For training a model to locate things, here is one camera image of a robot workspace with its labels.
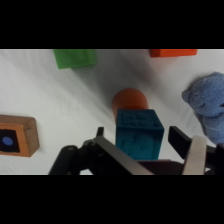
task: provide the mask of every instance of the white table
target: white table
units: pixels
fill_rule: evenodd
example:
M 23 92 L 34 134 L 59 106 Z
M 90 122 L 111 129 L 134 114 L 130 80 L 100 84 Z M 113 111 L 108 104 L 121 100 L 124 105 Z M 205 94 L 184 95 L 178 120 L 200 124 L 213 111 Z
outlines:
M 147 50 L 99 49 L 97 56 L 94 67 L 58 70 L 50 49 L 0 50 L 0 114 L 36 118 L 41 144 L 30 159 L 0 156 L 0 174 L 48 174 L 62 147 L 80 147 L 99 126 L 115 143 L 111 102 L 125 88 L 141 90 L 163 123 L 161 159 L 182 161 L 167 141 L 170 126 L 204 136 L 181 93 L 196 77 L 224 72 L 224 49 L 164 59 Z

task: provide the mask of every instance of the plush toy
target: plush toy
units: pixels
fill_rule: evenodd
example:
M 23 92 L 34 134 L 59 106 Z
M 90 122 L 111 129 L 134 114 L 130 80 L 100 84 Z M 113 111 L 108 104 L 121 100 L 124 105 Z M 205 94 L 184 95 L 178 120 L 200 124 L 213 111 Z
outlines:
M 212 75 L 196 82 L 183 99 L 202 115 L 206 134 L 215 143 L 224 143 L 224 75 Z

